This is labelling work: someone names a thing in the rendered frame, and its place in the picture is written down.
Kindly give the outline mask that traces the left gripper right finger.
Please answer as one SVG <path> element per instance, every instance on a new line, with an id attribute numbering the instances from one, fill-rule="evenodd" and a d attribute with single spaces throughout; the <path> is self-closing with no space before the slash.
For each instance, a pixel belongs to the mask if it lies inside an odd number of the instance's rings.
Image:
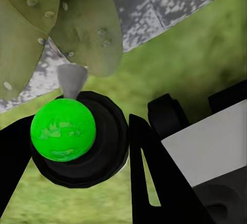
<path id="1" fill-rule="evenodd" d="M 161 206 L 149 203 L 143 149 Z M 129 114 L 133 224 L 216 224 L 150 124 Z"/>

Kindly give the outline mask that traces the insectifuge atomizer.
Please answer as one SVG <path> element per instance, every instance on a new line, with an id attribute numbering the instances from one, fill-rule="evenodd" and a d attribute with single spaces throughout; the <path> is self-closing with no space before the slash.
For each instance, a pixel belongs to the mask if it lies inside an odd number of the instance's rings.
<path id="1" fill-rule="evenodd" d="M 55 69 L 63 95 L 34 115 L 31 157 L 40 173 L 67 188 L 89 188 L 118 174 L 128 162 L 129 126 L 109 97 L 81 91 L 87 67 Z"/>

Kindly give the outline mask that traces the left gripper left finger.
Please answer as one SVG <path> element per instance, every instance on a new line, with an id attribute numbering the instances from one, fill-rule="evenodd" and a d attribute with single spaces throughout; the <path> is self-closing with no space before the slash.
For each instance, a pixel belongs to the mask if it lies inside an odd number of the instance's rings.
<path id="1" fill-rule="evenodd" d="M 31 159 L 33 118 L 18 119 L 0 131 L 0 218 Z"/>

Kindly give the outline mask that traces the pot plant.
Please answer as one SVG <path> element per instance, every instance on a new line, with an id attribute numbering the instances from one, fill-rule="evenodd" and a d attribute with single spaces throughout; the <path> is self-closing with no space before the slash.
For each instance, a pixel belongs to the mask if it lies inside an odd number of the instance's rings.
<path id="1" fill-rule="evenodd" d="M 92 76 L 115 73 L 123 55 L 114 0 L 0 0 L 0 98 L 29 83 L 48 37 Z"/>

